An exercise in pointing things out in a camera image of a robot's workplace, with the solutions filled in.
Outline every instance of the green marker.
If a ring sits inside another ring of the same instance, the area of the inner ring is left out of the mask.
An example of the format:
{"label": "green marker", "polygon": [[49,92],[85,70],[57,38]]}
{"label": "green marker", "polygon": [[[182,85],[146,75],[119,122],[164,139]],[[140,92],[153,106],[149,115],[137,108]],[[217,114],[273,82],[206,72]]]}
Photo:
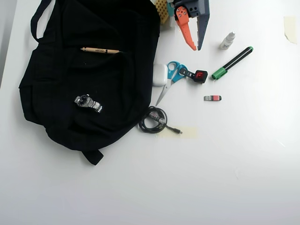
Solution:
{"label": "green marker", "polygon": [[214,80],[220,79],[222,76],[227,74],[228,70],[232,68],[234,65],[236,65],[238,62],[240,62],[243,58],[245,58],[247,55],[249,55],[251,52],[253,52],[253,47],[248,47],[244,51],[242,51],[239,55],[237,55],[233,60],[228,62],[225,66],[220,68],[217,72],[215,72],[212,75],[212,78]]}

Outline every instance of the blue scissors handle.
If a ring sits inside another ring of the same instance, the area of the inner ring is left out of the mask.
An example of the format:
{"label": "blue scissors handle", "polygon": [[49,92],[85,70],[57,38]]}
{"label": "blue scissors handle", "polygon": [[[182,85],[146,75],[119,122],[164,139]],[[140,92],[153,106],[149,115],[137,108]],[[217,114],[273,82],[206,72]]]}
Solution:
{"label": "blue scissors handle", "polygon": [[[171,64],[174,64],[175,65],[175,69],[174,70],[171,70],[169,68],[169,66]],[[187,67],[185,65],[182,65],[180,64],[179,62],[176,62],[176,61],[172,61],[170,62],[168,65],[168,79],[169,80],[172,80],[174,83],[176,83],[177,81],[179,81],[180,79],[182,78],[185,78],[184,76],[180,75],[179,71],[182,69],[182,68],[185,68],[187,69]]]}
{"label": "blue scissors handle", "polygon": [[[175,69],[173,69],[173,70],[170,69],[169,66],[170,66],[171,64],[175,64],[175,67],[174,67]],[[173,61],[173,62],[170,62],[167,66],[168,66],[168,79],[171,80],[171,79],[173,78],[173,76],[174,76],[174,72],[175,72],[175,71],[178,69],[178,67],[180,66],[180,63],[179,63],[179,62],[176,62],[176,61]]]}

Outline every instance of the backpack handle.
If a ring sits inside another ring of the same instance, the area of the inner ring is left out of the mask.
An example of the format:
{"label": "backpack handle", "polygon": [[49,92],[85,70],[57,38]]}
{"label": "backpack handle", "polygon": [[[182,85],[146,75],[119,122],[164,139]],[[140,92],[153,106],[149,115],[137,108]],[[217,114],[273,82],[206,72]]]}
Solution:
{"label": "backpack handle", "polygon": [[42,0],[30,22],[31,34],[37,42],[39,42],[41,39],[37,38],[38,21],[42,17],[43,12],[46,10],[46,8],[50,5],[50,3],[51,0]]}

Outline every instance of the pencil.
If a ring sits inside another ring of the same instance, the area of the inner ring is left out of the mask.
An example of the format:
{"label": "pencil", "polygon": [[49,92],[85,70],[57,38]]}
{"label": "pencil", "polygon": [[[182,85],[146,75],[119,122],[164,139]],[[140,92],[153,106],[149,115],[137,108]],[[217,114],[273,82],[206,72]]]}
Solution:
{"label": "pencil", "polygon": [[82,48],[84,52],[90,53],[104,53],[104,54],[116,54],[119,53],[119,50],[110,50],[110,49],[102,49],[102,48]]}

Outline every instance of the scissors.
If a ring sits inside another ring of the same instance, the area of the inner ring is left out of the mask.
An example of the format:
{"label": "scissors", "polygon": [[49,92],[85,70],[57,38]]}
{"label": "scissors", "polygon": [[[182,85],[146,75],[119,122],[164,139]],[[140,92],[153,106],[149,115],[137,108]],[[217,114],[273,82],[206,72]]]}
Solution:
{"label": "scissors", "polygon": [[[175,64],[175,69],[171,70],[170,69],[170,65],[171,64]],[[168,90],[170,89],[170,87],[176,83],[177,81],[181,80],[182,78],[185,78],[185,76],[180,75],[179,71],[184,68],[187,69],[186,66],[180,64],[179,62],[170,62],[168,65],[168,82],[167,84],[164,86],[163,91],[161,92],[157,102],[156,102],[156,106],[160,103],[160,101],[164,98],[165,94],[168,92]]]}

